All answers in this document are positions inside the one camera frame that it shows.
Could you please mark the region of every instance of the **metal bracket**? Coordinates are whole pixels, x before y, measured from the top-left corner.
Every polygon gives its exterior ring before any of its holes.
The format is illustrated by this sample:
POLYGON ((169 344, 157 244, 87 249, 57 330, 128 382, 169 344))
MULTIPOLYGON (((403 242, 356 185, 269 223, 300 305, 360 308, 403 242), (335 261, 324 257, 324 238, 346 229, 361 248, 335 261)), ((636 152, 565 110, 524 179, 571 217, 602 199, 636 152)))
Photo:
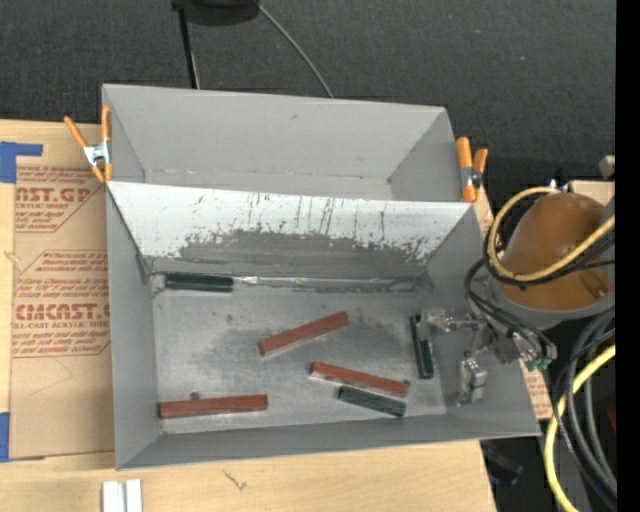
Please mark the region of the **metal bracket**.
POLYGON ((478 320, 466 311, 429 310, 424 312, 423 318, 426 326, 445 334, 463 328, 478 331, 486 324, 484 320, 478 320))
POLYGON ((487 370, 482 368, 468 352, 459 364, 459 394, 458 405, 481 400, 487 384, 487 370))
POLYGON ((542 345, 535 333, 528 330, 522 332, 500 329, 500 324, 490 321, 494 327, 487 348, 493 352, 502 364, 509 364, 521 359, 530 370, 544 370, 552 360, 558 357, 555 345, 547 345, 547 355, 542 355, 542 345))

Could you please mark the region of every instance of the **orange clamp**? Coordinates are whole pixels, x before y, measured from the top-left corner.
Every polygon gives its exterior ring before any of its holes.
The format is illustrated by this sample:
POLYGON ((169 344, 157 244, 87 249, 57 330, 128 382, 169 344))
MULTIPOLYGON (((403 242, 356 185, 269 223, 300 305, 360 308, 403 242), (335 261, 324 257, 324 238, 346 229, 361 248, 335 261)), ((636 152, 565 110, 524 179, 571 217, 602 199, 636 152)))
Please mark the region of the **orange clamp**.
POLYGON ((484 172, 489 151, 482 148, 472 156, 471 143, 467 137, 456 139, 456 151, 462 176, 462 200, 465 203, 475 203, 481 182, 479 175, 484 172))
POLYGON ((102 142, 96 146, 88 146, 85 138, 80 130, 69 116, 64 116, 64 124, 71 131, 71 136, 80 146, 87 156, 87 160, 91 164, 93 175, 100 183, 104 183, 105 179, 110 181, 113 177, 113 164, 111 163, 110 146, 111 146, 111 109, 108 105, 102 107, 101 125, 102 125, 102 142), (104 161, 104 170, 98 167, 98 160, 104 161))

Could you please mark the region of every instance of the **blue tape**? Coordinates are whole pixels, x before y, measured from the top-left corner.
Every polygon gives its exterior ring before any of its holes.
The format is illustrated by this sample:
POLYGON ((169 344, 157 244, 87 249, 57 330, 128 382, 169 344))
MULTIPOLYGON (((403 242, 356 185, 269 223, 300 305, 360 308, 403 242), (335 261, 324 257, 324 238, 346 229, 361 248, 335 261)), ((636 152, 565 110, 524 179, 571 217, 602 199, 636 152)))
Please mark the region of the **blue tape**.
POLYGON ((9 413, 0 413, 0 463, 9 462, 9 413))
POLYGON ((0 183, 16 182, 18 156, 42 156, 42 144, 0 142, 0 183))

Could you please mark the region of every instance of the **white plastic piece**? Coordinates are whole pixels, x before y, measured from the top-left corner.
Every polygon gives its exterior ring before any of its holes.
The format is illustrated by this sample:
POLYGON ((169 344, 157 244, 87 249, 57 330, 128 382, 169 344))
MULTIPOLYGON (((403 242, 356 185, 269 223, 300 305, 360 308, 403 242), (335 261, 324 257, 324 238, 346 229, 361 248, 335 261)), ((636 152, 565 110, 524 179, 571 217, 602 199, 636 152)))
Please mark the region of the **white plastic piece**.
POLYGON ((615 155, 607 155, 598 163, 602 176, 608 178, 616 170, 616 157, 615 155))
POLYGON ((102 512, 142 512, 142 482, 104 482, 101 498, 102 512))

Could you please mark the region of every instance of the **wire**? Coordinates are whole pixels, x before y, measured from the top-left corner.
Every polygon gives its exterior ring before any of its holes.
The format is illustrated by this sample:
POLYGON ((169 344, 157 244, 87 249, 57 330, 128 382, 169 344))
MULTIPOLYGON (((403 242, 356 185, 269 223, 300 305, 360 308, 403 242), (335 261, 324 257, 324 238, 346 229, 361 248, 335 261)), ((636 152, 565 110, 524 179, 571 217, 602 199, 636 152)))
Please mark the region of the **wire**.
MULTIPOLYGON (((485 262, 487 264, 487 268, 489 270, 489 273, 498 281, 503 282, 503 283, 507 283, 507 284, 511 284, 511 285, 515 285, 518 286, 520 288, 525 288, 524 284, 521 281, 516 281, 515 279, 511 279, 509 277, 505 277, 503 275, 501 275, 500 273, 498 273, 498 271, 493 267, 493 265, 491 265, 491 262, 489 261, 489 257, 488 257, 488 244, 487 244, 488 240, 485 241, 485 262)), ((578 256, 573 263, 569 263, 567 266, 565 266, 564 268, 557 270, 551 274, 549 274, 546 277, 540 278, 540 279, 536 279, 534 281, 528 281, 526 284, 527 286, 529 285, 536 285, 536 284, 542 284, 542 283, 547 283, 549 281, 553 281, 555 279, 559 279, 560 277, 563 277, 567 274, 570 274, 572 272, 576 272, 578 270, 590 270, 593 268, 598 268, 598 267, 603 267, 606 265, 614 265, 615 264, 615 260, 604 260, 604 261, 593 261, 594 259, 598 258, 599 256, 601 256, 607 249, 609 249, 610 247, 614 246, 615 244, 615 229, 612 228, 611 231, 607 234, 604 235, 601 239, 597 240, 591 247, 589 247, 582 255, 578 256)))
MULTIPOLYGON (((592 323, 590 323, 581 333, 581 341, 583 340, 582 338, 582 334, 583 333, 593 333, 594 332, 594 321, 592 321, 592 323)), ((604 334, 602 334, 602 336, 597 336, 594 337, 591 341, 589 341, 584 347, 582 347, 580 350, 574 349, 572 350, 572 354, 570 356, 569 362, 567 363, 567 365, 564 366, 564 368, 562 368, 562 371, 560 372, 560 374, 557 376, 555 382, 553 383, 553 386, 551 387, 551 389, 553 389, 553 400, 552 400, 552 406, 553 406, 553 412, 555 415, 555 418, 558 422, 558 426, 560 428, 560 432, 564 438, 564 442, 567 445, 567 450, 569 452, 569 455, 571 455, 571 458, 573 459, 576 467, 578 468, 578 470, 580 471, 580 474, 582 475, 584 481, 589 485, 589 487, 591 487, 591 489, 593 490, 593 492, 600 498, 600 500, 610 509, 610 510, 616 510, 616 504, 614 501, 612 501, 611 497, 608 494, 608 489, 604 488, 598 481, 597 479, 594 477, 593 471, 590 470, 590 468, 588 468, 585 463, 580 459, 580 457, 578 456, 578 453, 576 452, 573 443, 571 441, 571 438, 569 437, 569 432, 567 430, 567 428, 564 425, 564 422, 562 420, 562 417, 560 416, 560 413, 558 411, 558 402, 560 400, 560 396, 562 394, 562 380, 565 377, 566 373, 568 372, 568 368, 569 365, 573 364, 574 362, 576 362, 579 358, 581 358, 582 356, 592 353, 595 350, 599 349, 599 347, 605 343, 608 342, 611 337, 613 336, 613 334, 615 334, 615 330, 611 330, 608 331, 604 334)))
POLYGON ((320 72, 313 65, 313 62, 311 62, 311 59, 309 59, 309 57, 307 57, 307 55, 304 53, 304 50, 300 47, 300 45, 295 42, 293 37, 289 35, 289 33, 284 29, 284 27, 280 25, 280 23, 278 23, 277 20, 271 14, 269 14, 269 11, 267 11, 267 9, 265 9, 260 4, 259 1, 253 0, 253 2, 256 4, 256 6, 260 10, 260 12, 264 15, 264 17, 267 18, 271 22, 271 24, 274 27, 276 27, 276 29, 278 29, 278 31, 285 37, 285 39, 289 42, 289 44, 293 46, 295 50, 300 54, 300 56, 304 59, 304 61, 307 63, 307 66, 309 66, 313 74, 316 75, 316 78, 318 79, 320 84, 322 84, 322 88, 327 93, 327 96, 329 96, 329 98, 333 98, 334 96, 333 96, 333 93, 331 92, 331 89, 329 89, 329 86, 322 78, 322 75, 320 75, 320 72))
POLYGON ((553 187, 533 187, 527 190, 520 192, 513 196, 507 203, 500 209, 498 214, 495 217, 495 220, 491 224, 491 228, 489 229, 489 233, 487 235, 487 254, 489 258, 489 262, 491 266, 495 269, 495 271, 502 277, 506 277, 512 279, 518 283, 527 283, 537 281, 543 278, 546 278, 552 275, 554 272, 562 270, 564 267, 574 262, 580 255, 582 255, 587 249, 591 248, 600 238, 603 237, 609 230, 615 226, 615 214, 609 217, 605 222, 603 222, 598 229, 596 229, 593 233, 591 233, 582 243, 580 243, 573 251, 569 254, 556 261, 555 263, 549 265, 548 267, 538 270, 535 272, 531 272, 528 274, 517 274, 515 272, 510 271, 508 268, 502 265, 500 260, 498 259, 497 249, 496 249, 496 238, 498 233, 498 228, 502 223, 505 215, 511 211, 513 206, 520 201, 521 199, 534 195, 534 194, 556 194, 559 191, 553 187))
MULTIPOLYGON (((572 383, 572 394, 577 393, 587 379, 595 374, 604 364, 612 359, 616 354, 615 343, 608 347, 602 354, 591 361, 576 377, 572 383)), ((566 407, 566 393, 562 395, 558 403, 558 418, 562 417, 566 407)), ((556 417, 552 417, 549 423, 549 428, 545 436, 545 445, 543 451, 544 468, 547 474, 547 480, 551 486, 551 491, 557 498, 562 508, 567 512, 579 512, 578 509, 571 503, 567 495, 565 494, 558 476, 556 474, 555 462, 554 462, 554 444, 558 431, 558 421, 556 417)))
POLYGON ((198 76, 198 69, 196 68, 196 58, 191 49, 191 37, 189 35, 189 25, 187 23, 187 17, 184 13, 184 6, 182 4, 174 3, 174 9, 178 11, 178 19, 180 21, 180 32, 182 33, 182 44, 184 46, 184 53, 187 57, 187 66, 189 68, 189 81, 191 82, 192 89, 200 89, 200 77, 198 76))
MULTIPOLYGON (((589 359, 593 358, 595 350, 592 349, 589 353, 589 359)), ((589 379, 584 385, 584 401, 585 401, 585 416, 587 423, 587 432, 589 434, 589 440, 591 441, 591 445, 594 449, 594 455, 598 462, 600 463, 602 469, 607 473, 607 475, 612 479, 616 480, 616 476, 613 474, 611 466, 609 465, 609 461, 607 460, 606 455, 604 454, 604 450, 602 448, 602 443, 600 442, 600 438, 598 437, 598 432, 596 429, 596 420, 595 414, 593 412, 593 386, 591 383, 591 379, 589 379)))
POLYGON ((580 428, 580 424, 578 422, 578 415, 576 412, 575 400, 573 398, 573 394, 571 393, 571 386, 576 374, 576 366, 578 363, 578 357, 575 354, 586 344, 587 340, 595 334, 596 338, 600 338, 602 333, 607 328, 611 320, 615 318, 615 311, 607 310, 602 315, 596 317, 588 326, 585 328, 583 333, 578 338, 578 341, 573 347, 572 350, 572 360, 571 363, 567 365, 567 384, 566 384, 566 396, 567 396, 567 405, 568 405, 568 416, 571 424, 571 429, 573 431, 574 437, 578 446, 580 447, 581 454, 586 460, 588 466, 595 473, 597 478, 607 487, 607 489, 613 494, 613 496, 617 497, 617 482, 615 477, 610 476, 607 471, 605 471, 601 464, 598 462, 596 457, 593 455, 591 448, 589 447, 585 436, 580 428))
POLYGON ((542 354, 539 354, 540 358, 553 359, 555 357, 556 346, 544 332, 537 329, 528 322, 525 322, 522 319, 516 317, 515 315, 512 315, 508 311, 505 311, 504 309, 492 304, 488 300, 482 298, 472 289, 471 282, 473 280, 473 277, 483 266, 483 264, 484 260, 480 259, 472 265, 465 276, 464 287, 467 293, 467 299, 475 304, 475 306, 480 309, 480 311, 484 313, 489 319, 495 319, 496 321, 502 323, 505 327, 517 331, 537 353, 539 348, 537 344, 529 337, 530 334, 533 334, 537 338, 537 341, 542 344, 542 354))

